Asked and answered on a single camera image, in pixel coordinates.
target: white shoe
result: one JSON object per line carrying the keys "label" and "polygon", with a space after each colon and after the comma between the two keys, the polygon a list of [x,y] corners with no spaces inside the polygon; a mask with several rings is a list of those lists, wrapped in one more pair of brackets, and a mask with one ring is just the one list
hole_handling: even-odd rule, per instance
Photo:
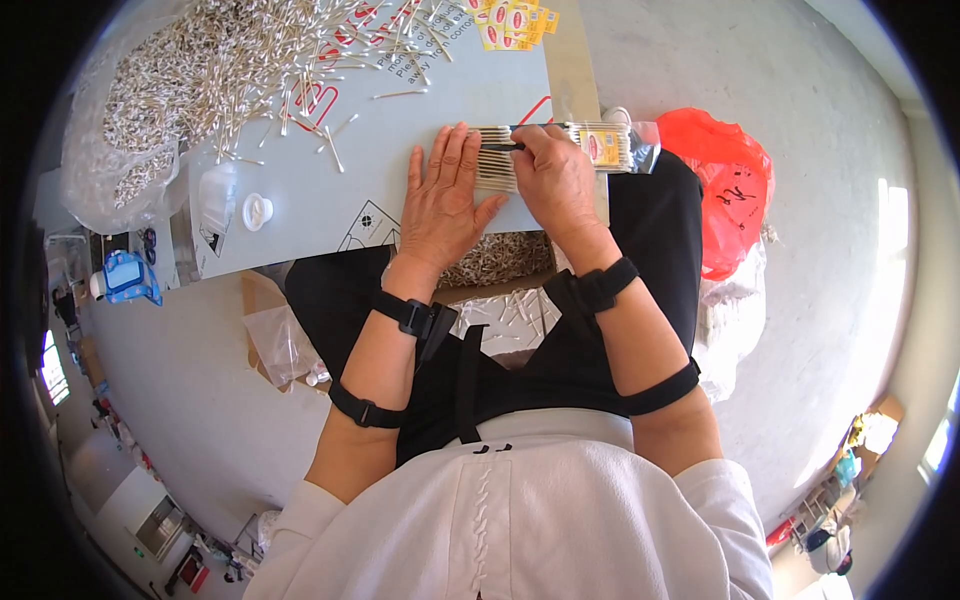
{"label": "white shoe", "polygon": [[630,113],[624,107],[608,108],[603,113],[603,120],[607,123],[626,123],[627,125],[633,123],[630,119]]}

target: gray floor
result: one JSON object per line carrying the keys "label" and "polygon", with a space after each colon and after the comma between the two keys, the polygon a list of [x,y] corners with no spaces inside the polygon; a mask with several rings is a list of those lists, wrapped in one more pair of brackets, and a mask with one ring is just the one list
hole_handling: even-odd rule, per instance
{"label": "gray floor", "polygon": [[[845,399],[877,239],[876,181],[912,188],[908,136],[878,74],[801,0],[582,1],[601,103],[653,119],[684,106],[740,123],[777,172],[768,316],[717,406],[768,529]],[[178,502],[232,539],[281,506],[309,464],[328,402],[245,370],[239,278],[95,308],[115,405]],[[872,390],[876,381],[863,381]]]}

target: white sweater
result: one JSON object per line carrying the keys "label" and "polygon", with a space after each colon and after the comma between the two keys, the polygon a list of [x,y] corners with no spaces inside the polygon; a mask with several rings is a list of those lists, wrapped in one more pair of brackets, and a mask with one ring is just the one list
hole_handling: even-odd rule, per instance
{"label": "white sweater", "polygon": [[298,482],[245,600],[772,597],[737,463],[671,479],[630,450],[627,420],[580,409],[479,430],[348,505]]}

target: hand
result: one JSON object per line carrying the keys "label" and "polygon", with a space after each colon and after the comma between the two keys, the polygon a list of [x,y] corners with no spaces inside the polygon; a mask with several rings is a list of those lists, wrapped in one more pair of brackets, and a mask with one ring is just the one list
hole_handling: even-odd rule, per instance
{"label": "hand", "polygon": [[400,219],[400,255],[416,258],[436,276],[460,260],[480,240],[508,196],[490,196],[473,207],[480,133],[467,136],[467,124],[444,125],[433,142],[426,179],[420,175],[423,148],[410,155],[407,199]]}
{"label": "hand", "polygon": [[565,251],[564,243],[585,228],[603,227],[593,207],[593,165],[556,125],[517,128],[511,139],[516,186],[537,223]]}

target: red plastic bag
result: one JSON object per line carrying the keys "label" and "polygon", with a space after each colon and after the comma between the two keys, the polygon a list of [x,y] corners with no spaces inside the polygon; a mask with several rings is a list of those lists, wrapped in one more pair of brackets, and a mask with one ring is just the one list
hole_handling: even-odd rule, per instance
{"label": "red plastic bag", "polygon": [[660,143],[704,183],[704,262],[701,275],[733,275],[760,239],[774,195],[774,164],[735,123],[713,120],[698,108],[679,108],[657,119]]}

